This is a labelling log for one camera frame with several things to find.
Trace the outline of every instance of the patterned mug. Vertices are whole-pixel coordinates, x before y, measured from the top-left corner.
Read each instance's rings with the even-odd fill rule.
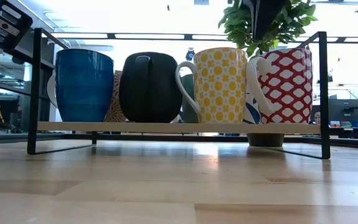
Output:
[[[250,88],[247,86],[246,107],[244,108],[242,122],[246,124],[260,124],[261,120],[258,102],[249,90]]]
[[[313,79],[309,50],[280,49],[263,54],[248,63],[247,73],[259,74],[265,96],[257,99],[263,123],[308,123]],[[260,91],[249,87],[253,93]]]
[[[194,61],[195,64],[179,64],[175,78],[179,90],[197,112],[199,123],[241,123],[247,82],[250,86],[259,87],[256,74],[253,73],[254,78],[246,74],[246,53],[240,49],[220,47],[198,52]],[[194,75],[195,100],[180,81],[182,67],[190,68]],[[256,94],[255,97],[258,100],[263,96]]]
[[[114,88],[112,90],[110,107],[104,118],[104,122],[125,122],[126,120],[119,105],[119,82],[121,81],[121,75],[122,71],[116,70],[114,72]]]

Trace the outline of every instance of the shelf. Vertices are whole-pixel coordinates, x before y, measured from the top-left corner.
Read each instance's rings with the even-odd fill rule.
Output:
[[[310,124],[185,124],[185,123],[104,123],[38,122],[39,131],[120,131],[133,133],[278,133],[319,134],[319,125]]]

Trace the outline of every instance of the mug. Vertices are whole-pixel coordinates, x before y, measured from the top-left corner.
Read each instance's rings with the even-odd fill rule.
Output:
[[[257,102],[263,123],[308,124],[313,96],[310,50],[280,49],[263,54],[249,62],[247,73],[259,74],[265,97]],[[253,93],[260,91],[250,88]]]
[[[258,102],[256,101],[254,95],[249,91],[249,87],[247,87],[247,90],[246,107],[244,108],[242,122],[246,124],[260,124],[261,120]]]
[[[180,111],[175,81],[177,61],[170,55],[141,52],[128,56],[122,69],[119,104],[129,121],[169,123]]]
[[[180,80],[186,92],[190,95],[191,99],[194,100],[193,74],[185,75],[181,77]],[[185,97],[182,99],[181,108],[182,111],[179,112],[179,116],[184,123],[198,123],[197,113],[189,102],[187,102]]]
[[[113,65],[110,57],[92,50],[57,52],[47,93],[62,121],[103,122],[114,86]]]
[[[125,122],[126,118],[119,106],[119,84],[121,81],[122,71],[116,70],[114,72],[114,88],[112,90],[112,96],[110,101],[110,107],[107,111],[104,122]]]
[[[259,87],[256,79],[246,74],[247,57],[241,49],[214,48],[198,52],[195,64],[182,62],[176,70],[179,90],[195,109],[200,123],[241,123],[246,103],[246,87]],[[193,73],[195,99],[186,92],[179,71],[188,67]]]

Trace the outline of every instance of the red and white patterned mug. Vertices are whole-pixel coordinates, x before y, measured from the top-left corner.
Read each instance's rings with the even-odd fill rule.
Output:
[[[248,73],[259,74],[250,77],[258,77],[262,91],[250,88],[263,123],[308,123],[313,80],[309,50],[280,49],[263,54],[249,62]]]

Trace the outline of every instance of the green leaves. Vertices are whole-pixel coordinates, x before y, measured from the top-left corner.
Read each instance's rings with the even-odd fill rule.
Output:
[[[310,21],[318,21],[318,19],[315,18],[315,16],[306,16],[306,18],[308,18]]]
[[[315,10],[316,10],[316,5],[311,5],[306,9],[305,14],[308,16],[312,16]]]
[[[223,18],[218,27],[224,25],[227,39],[236,43],[240,49],[247,48],[250,57],[258,49],[268,52],[271,47],[276,48],[279,42],[287,44],[305,33],[304,26],[310,25],[317,18],[313,16],[316,6],[307,0],[289,0],[278,13],[268,32],[261,41],[252,38],[252,19],[247,7],[238,8],[240,0],[234,0],[233,7],[224,10]]]
[[[276,48],[278,46],[279,42],[280,42],[280,40],[278,40],[278,39],[273,40],[273,48]]]
[[[254,54],[255,52],[255,49],[258,47],[258,43],[253,43],[251,45],[248,46],[246,52],[247,52],[247,55],[248,57],[251,57],[251,55]]]

